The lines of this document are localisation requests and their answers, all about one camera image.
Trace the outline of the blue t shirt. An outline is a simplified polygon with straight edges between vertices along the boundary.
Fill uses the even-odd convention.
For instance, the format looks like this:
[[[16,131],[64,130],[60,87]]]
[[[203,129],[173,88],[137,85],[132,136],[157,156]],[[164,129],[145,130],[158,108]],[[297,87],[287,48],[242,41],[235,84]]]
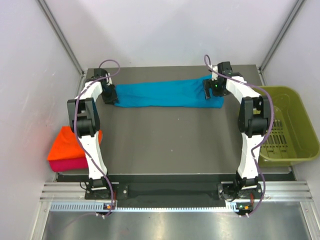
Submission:
[[[222,108],[224,98],[211,95],[205,98],[203,76],[195,79],[170,80],[118,84],[115,87],[118,100],[115,106],[121,108],[144,107],[184,107],[184,108]]]

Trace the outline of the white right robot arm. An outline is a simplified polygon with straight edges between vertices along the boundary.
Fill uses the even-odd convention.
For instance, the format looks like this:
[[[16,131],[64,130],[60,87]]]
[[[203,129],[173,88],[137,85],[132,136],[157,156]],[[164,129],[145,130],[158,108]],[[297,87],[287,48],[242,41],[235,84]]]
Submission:
[[[237,119],[237,126],[242,135],[240,164],[233,186],[224,187],[221,196],[229,194],[232,199],[245,198],[260,190],[257,157],[273,123],[270,98],[256,92],[254,86],[247,83],[240,73],[233,71],[230,62],[225,61],[213,66],[207,55],[204,62],[211,72],[211,77],[203,80],[205,99],[233,95],[240,104]]]

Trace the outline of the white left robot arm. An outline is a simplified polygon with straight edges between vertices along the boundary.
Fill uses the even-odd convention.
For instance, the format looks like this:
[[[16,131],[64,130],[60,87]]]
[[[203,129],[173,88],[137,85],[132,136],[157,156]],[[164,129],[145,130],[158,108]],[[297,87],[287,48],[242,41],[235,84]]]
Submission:
[[[114,187],[108,179],[108,169],[103,161],[99,133],[101,122],[96,106],[99,97],[107,105],[118,102],[116,87],[110,74],[102,68],[93,70],[93,77],[86,80],[80,94],[67,101],[69,125],[76,141],[85,153],[88,180],[85,181],[88,200],[115,199]]]

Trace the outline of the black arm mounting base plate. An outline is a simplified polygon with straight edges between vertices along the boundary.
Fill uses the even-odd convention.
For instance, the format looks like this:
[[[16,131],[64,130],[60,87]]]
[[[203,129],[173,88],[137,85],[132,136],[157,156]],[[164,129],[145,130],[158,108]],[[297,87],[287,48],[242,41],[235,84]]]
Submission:
[[[232,187],[233,174],[111,174],[113,202],[118,207],[222,207],[225,201],[258,200],[262,187],[251,194],[232,198],[221,196],[224,187]],[[86,175],[59,174],[59,183],[80,183],[86,190]]]

